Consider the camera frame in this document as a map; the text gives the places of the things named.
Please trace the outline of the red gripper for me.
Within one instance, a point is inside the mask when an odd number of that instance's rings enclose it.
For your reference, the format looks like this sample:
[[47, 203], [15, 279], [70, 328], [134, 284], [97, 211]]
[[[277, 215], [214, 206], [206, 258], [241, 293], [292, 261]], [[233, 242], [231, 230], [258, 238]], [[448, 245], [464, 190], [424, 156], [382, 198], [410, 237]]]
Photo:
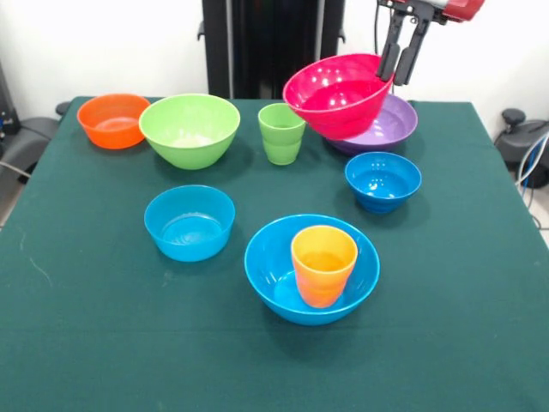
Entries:
[[389, 81], [394, 73], [401, 50], [398, 39], [406, 15], [415, 17], [418, 23], [408, 47], [401, 53], [394, 75], [395, 85], [408, 85], [430, 21], [439, 24], [445, 24], [447, 21], [471, 21], [484, 2], [484, 0], [379, 0], [377, 3], [380, 6], [393, 9], [394, 13], [390, 20], [377, 76], [382, 81]]

